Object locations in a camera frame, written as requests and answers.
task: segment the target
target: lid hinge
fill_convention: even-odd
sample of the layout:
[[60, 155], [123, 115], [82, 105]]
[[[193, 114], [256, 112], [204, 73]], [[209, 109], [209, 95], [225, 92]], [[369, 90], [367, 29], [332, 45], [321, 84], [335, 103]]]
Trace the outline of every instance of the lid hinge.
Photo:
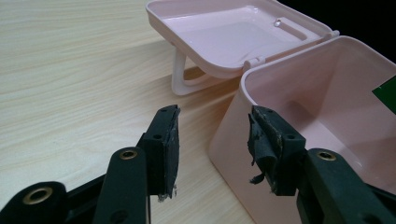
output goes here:
[[335, 37], [337, 37], [339, 35], [340, 35], [340, 32], [337, 31], [337, 30], [334, 30], [334, 31], [331, 31], [331, 32], [325, 34], [321, 39], [319, 39], [317, 41], [305, 43], [305, 44], [303, 44], [303, 45], [301, 45], [301, 46], [299, 46], [297, 48], [288, 49], [286, 51], [283, 51], [283, 52], [280, 52], [278, 54], [275, 54], [275, 55], [273, 55], [271, 57], [266, 58], [264, 56], [259, 56], [259, 57], [252, 58], [250, 60], [246, 60], [244, 62], [244, 66], [243, 66], [243, 72], [245, 73], [246, 71], [248, 71], [248, 70], [250, 70], [250, 69], [252, 69], [254, 67], [263, 65], [265, 63], [269, 63], [271, 61], [274, 61], [274, 60], [279, 59], [279, 58], [286, 57], [286, 56], [288, 56], [288, 55], [290, 55], [292, 53], [298, 52], [300, 50], [307, 49], [307, 48], [313, 47], [313, 46], [315, 46], [317, 44], [326, 42], [326, 41], [328, 41], [330, 39], [333, 39], [333, 38], [335, 38]]

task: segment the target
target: open lid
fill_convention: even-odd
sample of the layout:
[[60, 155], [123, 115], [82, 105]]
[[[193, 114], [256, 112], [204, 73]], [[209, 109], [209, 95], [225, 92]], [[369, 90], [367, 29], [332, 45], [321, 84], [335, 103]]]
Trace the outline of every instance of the open lid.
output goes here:
[[154, 29], [217, 78], [241, 76], [338, 35], [272, 0], [155, 0], [147, 11]]

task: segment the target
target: white plastic stand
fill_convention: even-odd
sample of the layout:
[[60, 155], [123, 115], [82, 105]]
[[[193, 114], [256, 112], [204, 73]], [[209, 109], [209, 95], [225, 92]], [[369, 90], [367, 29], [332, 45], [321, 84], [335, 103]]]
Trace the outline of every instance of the white plastic stand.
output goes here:
[[184, 79], [184, 68], [187, 56], [178, 48], [175, 49], [174, 71], [172, 75], [172, 91], [174, 94], [186, 95], [229, 80], [228, 78], [215, 78], [208, 74], [203, 74], [191, 80]]

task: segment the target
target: pink plastic box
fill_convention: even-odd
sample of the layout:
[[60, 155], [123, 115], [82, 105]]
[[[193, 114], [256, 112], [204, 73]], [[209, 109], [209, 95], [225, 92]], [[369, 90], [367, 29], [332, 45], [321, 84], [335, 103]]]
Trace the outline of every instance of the pink plastic box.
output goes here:
[[341, 154], [366, 183], [396, 193], [396, 116], [372, 90], [396, 65], [360, 41], [339, 36], [247, 71], [209, 148], [209, 157], [258, 223], [296, 223], [296, 198], [276, 197], [248, 153], [252, 105], [274, 109], [306, 148]]
[[[396, 64], [277, 1], [158, 0], [147, 11], [176, 48], [174, 93], [242, 76], [209, 157], [256, 222], [300, 218], [295, 197], [276, 197], [266, 181], [249, 184], [260, 173], [247, 145], [252, 105], [274, 109], [307, 139], [307, 149], [338, 152], [363, 181], [396, 193], [396, 116], [372, 93], [396, 74]], [[207, 75], [185, 80], [186, 57]]]

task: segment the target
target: wooden table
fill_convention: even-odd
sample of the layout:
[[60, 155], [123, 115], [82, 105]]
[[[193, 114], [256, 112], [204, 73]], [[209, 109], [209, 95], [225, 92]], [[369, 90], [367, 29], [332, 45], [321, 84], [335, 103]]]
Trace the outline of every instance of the wooden table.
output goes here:
[[152, 197], [153, 223], [252, 223], [207, 157], [238, 80], [174, 95], [174, 48], [146, 3], [0, 0], [0, 207], [37, 182], [70, 190], [104, 174], [158, 109], [179, 105], [177, 196]]

